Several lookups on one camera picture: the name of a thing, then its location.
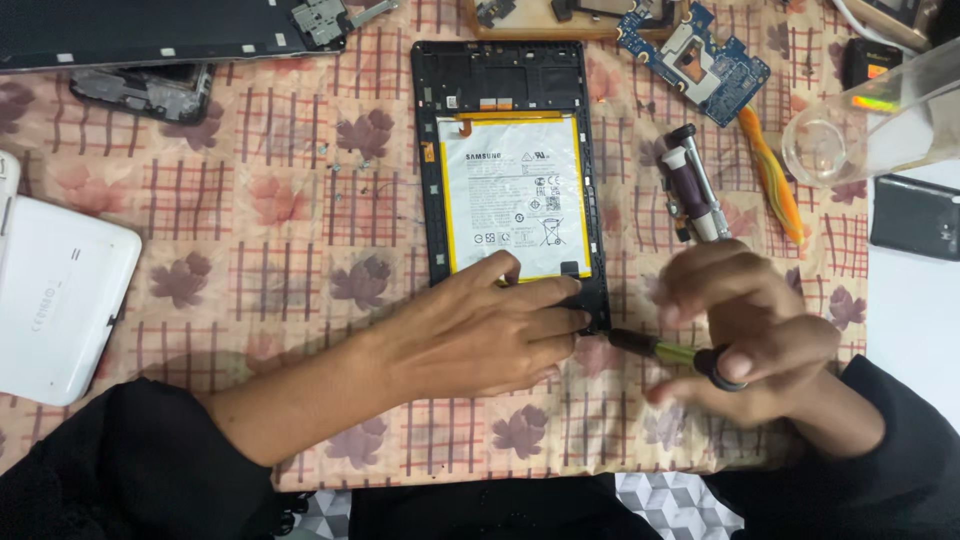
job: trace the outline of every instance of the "white label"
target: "white label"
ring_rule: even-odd
[[[522,279],[557,276],[576,261],[590,275],[576,123],[437,119],[455,272],[496,252],[520,260]]]

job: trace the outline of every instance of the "right hand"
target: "right hand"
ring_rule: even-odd
[[[701,244],[677,255],[654,294],[662,328],[677,329],[703,312],[714,346],[729,344],[717,369],[725,379],[748,382],[725,392],[704,377],[668,380],[647,399],[701,405],[741,427],[751,427],[803,408],[815,399],[824,364],[836,357],[840,332],[809,315],[801,298],[770,261],[737,240]]]
[[[376,372],[402,403],[494,396],[557,377],[589,314],[554,307],[580,291],[569,277],[516,284],[519,261],[499,251],[450,276],[365,332]],[[509,286],[497,284],[503,276]]]

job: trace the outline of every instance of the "screwdriver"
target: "screwdriver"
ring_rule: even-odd
[[[690,366],[697,373],[706,376],[714,386],[721,390],[737,392],[747,386],[746,382],[730,382],[717,371],[717,360],[730,347],[729,345],[697,350],[663,341],[655,335],[623,329],[610,330],[607,332],[607,337],[611,345],[628,353],[651,356],[664,362]]]

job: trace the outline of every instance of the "tablecloth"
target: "tablecloth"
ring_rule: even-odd
[[[340,56],[221,65],[209,115],[192,128],[82,105],[63,73],[0,77],[0,148],[22,161],[21,193],[144,240],[87,396],[67,407],[0,397],[0,471],[112,384],[143,375],[198,395],[223,390],[320,354],[428,285],[409,52],[420,39],[469,39],[465,2],[404,2],[351,34]],[[772,68],[753,105],[773,148],[791,115],[840,91],[852,33],[824,2],[705,4],[715,34],[738,36]],[[648,293],[686,246],[655,159],[663,134],[693,122],[733,234],[843,331],[841,363],[863,353],[865,183],[793,183],[808,240],[792,245],[735,122],[718,128],[612,41],[587,43],[586,55],[614,324],[662,332]],[[708,341],[703,323],[663,335]],[[700,409],[644,402],[644,390],[680,372],[583,339],[560,380],[401,405],[278,465],[274,480],[306,490],[710,472],[782,453],[783,426],[737,430]]]

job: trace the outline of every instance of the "motherboard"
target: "motherboard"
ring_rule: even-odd
[[[640,37],[653,0],[641,0],[617,25],[617,43],[683,95],[720,127],[726,127],[770,78],[770,67],[746,55],[746,46],[734,36],[717,45],[707,26],[713,13],[690,4],[687,17],[660,50]]]

